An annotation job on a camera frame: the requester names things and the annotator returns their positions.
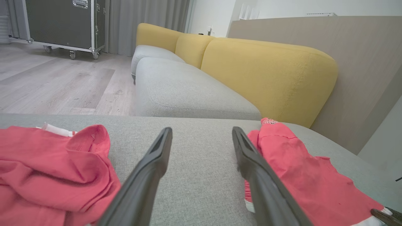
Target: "gray upholstery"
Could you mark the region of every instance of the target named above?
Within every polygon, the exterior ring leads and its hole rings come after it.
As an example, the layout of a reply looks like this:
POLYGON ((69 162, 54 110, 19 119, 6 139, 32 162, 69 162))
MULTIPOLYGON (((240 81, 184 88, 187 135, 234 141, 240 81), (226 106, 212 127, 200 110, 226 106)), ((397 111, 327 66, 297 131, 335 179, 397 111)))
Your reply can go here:
POLYGON ((182 60, 179 56, 167 49, 150 45, 139 45, 135 48, 133 59, 131 60, 131 75, 133 77, 135 76, 135 70, 137 69, 138 62, 144 57, 156 57, 184 62, 184 60, 182 60))
MULTIPOLYGON (((0 128, 42 126, 44 122, 69 130, 104 125, 110 135, 109 158, 123 182, 162 128, 173 129, 168 170, 160 181, 151 225, 256 225, 244 204, 244 181, 237 171, 232 127, 248 133, 260 121, 120 117, 92 115, 0 114, 0 128)), ((315 156, 329 156, 357 188, 380 203, 402 211, 402 190, 395 181, 322 135, 286 124, 315 156)))
POLYGON ((138 63, 135 104, 137 116, 261 119, 252 103, 200 69, 162 58, 138 63))

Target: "yellow cushion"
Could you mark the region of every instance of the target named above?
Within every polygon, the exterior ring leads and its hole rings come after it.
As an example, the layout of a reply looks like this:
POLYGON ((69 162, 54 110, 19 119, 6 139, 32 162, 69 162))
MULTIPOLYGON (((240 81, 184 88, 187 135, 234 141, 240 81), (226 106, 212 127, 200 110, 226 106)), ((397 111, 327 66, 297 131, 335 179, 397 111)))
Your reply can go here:
POLYGON ((151 24, 140 23, 137 27, 135 46, 151 45, 174 53, 177 39, 183 33, 151 24))
POLYGON ((215 38, 201 70, 233 89, 261 112, 310 127, 335 85, 338 68, 327 54, 304 46, 215 38))
POLYGON ((208 35, 183 34, 177 39, 175 54, 186 63, 201 68, 207 45, 214 37, 208 35))

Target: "wooden floor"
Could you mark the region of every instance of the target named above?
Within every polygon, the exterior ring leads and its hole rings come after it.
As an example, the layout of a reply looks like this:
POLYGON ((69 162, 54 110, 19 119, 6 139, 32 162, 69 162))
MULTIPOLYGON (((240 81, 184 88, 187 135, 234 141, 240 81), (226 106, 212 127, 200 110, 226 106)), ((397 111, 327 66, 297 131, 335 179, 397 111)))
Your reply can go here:
POLYGON ((0 45, 0 113, 134 115, 131 57, 13 40, 0 45))

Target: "sofa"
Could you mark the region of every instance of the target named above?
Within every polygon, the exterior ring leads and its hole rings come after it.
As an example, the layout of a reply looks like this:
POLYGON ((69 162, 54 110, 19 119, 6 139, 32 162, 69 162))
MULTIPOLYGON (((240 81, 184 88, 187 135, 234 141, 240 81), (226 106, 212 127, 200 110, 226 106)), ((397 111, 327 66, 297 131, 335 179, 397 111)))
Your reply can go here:
MULTIPOLYGON (((256 225, 244 203, 244 180, 237 171, 233 126, 245 133, 260 121, 105 115, 0 114, 0 128, 42 126, 70 131, 102 124, 109 158, 123 183, 164 127, 173 130, 166 174, 156 192, 150 225, 256 225)), ((328 156, 339 173, 378 202, 402 211, 402 188, 338 144, 300 125, 286 123, 313 156, 328 156)))
POLYGON ((271 117, 285 122, 311 155, 330 157, 362 192, 402 212, 398 183, 309 129, 336 80, 336 63, 328 55, 140 24, 133 68, 138 116, 0 114, 0 128, 47 122, 79 131, 102 124, 111 140, 109 158, 123 183, 161 129, 171 127, 168 169, 150 224, 235 226, 256 225, 256 220, 244 203, 232 128, 249 133, 260 129, 261 117, 271 117))
POLYGON ((184 34, 142 23, 131 63, 137 116, 258 120, 309 128, 336 62, 305 46, 184 34))

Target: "beige partition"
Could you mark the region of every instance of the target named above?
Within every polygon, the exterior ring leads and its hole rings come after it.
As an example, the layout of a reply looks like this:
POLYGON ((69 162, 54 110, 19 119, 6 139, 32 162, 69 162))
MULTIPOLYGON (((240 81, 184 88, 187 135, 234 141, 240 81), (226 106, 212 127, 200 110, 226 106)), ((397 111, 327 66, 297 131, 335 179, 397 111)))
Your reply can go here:
POLYGON ((402 16, 233 21, 228 37, 304 45, 332 56, 338 80, 311 129, 354 154, 402 95, 402 16))

